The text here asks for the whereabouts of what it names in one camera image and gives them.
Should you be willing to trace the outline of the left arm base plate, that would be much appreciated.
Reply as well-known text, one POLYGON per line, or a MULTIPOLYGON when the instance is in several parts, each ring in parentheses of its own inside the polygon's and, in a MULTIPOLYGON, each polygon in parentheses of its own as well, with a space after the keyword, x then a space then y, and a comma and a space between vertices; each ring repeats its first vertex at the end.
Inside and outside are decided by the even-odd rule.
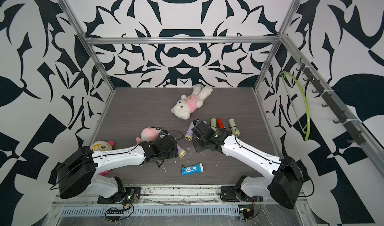
POLYGON ((104 198, 99 196, 97 204, 118 204, 118 203, 138 203, 141 198, 141 187, 127 187, 125 191, 118 191, 115 195, 110 198, 104 198))

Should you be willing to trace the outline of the green flashlight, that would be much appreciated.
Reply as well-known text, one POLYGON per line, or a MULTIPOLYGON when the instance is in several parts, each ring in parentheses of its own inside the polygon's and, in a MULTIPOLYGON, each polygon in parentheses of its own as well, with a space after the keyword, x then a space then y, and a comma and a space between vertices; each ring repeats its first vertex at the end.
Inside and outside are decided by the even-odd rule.
POLYGON ((216 118, 211 118, 211 119, 210 119, 210 126, 211 126, 211 128, 212 128, 214 131, 217 130, 218 125, 217 125, 217 119, 216 119, 216 118))
POLYGON ((237 126, 235 120, 233 118, 230 118, 230 119, 228 119, 228 123, 229 123, 232 134, 235 135, 236 137, 240 136, 241 133, 238 129, 238 126, 237 126))

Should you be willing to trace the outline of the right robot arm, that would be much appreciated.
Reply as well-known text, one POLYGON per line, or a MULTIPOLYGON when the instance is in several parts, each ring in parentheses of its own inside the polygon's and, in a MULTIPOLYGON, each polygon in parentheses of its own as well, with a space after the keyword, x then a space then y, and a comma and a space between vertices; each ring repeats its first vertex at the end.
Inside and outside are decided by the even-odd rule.
POLYGON ((195 120, 193 125, 196 151, 209 149, 233 157, 263 176, 261 179, 241 176, 232 188, 236 202, 249 202, 253 197, 270 196, 287 209, 295 207, 304 177, 293 158, 267 154, 241 141, 229 131, 223 128, 213 130, 200 120, 195 120))

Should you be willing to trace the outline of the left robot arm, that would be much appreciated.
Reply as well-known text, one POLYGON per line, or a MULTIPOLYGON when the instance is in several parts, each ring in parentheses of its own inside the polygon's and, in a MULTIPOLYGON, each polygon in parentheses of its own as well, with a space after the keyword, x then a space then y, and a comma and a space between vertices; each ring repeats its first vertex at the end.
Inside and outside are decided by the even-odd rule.
POLYGON ((57 167, 59 195, 61 199, 84 194, 121 201, 126 193, 121 180, 102 176, 103 172, 177 158, 178 151, 178 143, 171 135, 112 151, 92 151, 89 146, 81 147, 57 167))

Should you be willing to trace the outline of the purple flashlight sideways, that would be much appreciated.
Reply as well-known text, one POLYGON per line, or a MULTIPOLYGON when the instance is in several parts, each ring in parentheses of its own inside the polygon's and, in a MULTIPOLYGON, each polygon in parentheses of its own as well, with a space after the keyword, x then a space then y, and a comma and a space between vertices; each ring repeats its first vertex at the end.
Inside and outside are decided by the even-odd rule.
POLYGON ((186 150, 184 150, 182 147, 179 145, 177 146, 178 149, 178 157, 183 158, 186 155, 186 150))

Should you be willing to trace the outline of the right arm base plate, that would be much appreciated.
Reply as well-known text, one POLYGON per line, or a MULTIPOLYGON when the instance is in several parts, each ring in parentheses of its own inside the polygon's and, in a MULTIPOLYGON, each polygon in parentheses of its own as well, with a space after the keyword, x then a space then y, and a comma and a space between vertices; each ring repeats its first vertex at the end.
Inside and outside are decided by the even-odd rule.
POLYGON ((223 202, 229 202, 229 203, 239 203, 239 202, 245 202, 245 203, 252 203, 255 202, 263 202, 263 196, 259 195, 253 195, 248 196, 240 187, 235 186, 222 186, 221 187, 221 193, 220 193, 220 199, 223 202))

